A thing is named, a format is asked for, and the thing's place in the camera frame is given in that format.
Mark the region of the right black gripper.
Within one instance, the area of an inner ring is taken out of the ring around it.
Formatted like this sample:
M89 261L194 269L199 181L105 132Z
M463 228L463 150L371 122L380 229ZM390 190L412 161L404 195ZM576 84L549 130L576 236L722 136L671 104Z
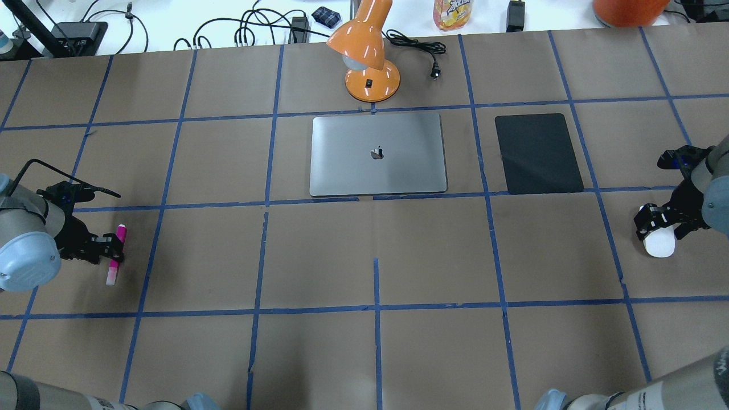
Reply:
M703 200L704 194L700 190L674 190L663 207L646 203L634 216L636 236L645 240L654 231L677 224L674 228L677 240L697 230L708 230L709 225L702 216Z

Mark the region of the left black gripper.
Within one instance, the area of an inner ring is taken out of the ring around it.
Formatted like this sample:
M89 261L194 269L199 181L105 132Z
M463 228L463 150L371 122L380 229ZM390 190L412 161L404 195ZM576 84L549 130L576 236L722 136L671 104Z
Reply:
M124 252L112 250L112 247L122 247L125 236L125 232L105 233L101 236L93 234L83 221L67 216L62 230L57 234L58 254L63 260L78 259L99 263L104 257L110 259L110 263L121 264L125 259Z

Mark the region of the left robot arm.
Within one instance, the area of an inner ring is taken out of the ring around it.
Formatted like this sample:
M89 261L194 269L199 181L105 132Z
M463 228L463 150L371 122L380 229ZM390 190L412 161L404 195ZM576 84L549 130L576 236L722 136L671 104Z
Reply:
M93 200L99 187L62 181L33 192L2 174L2 291L26 292L60 272L63 260L98 265L109 259L106 285L117 283L125 259L126 225L96 235L73 215L75 205Z

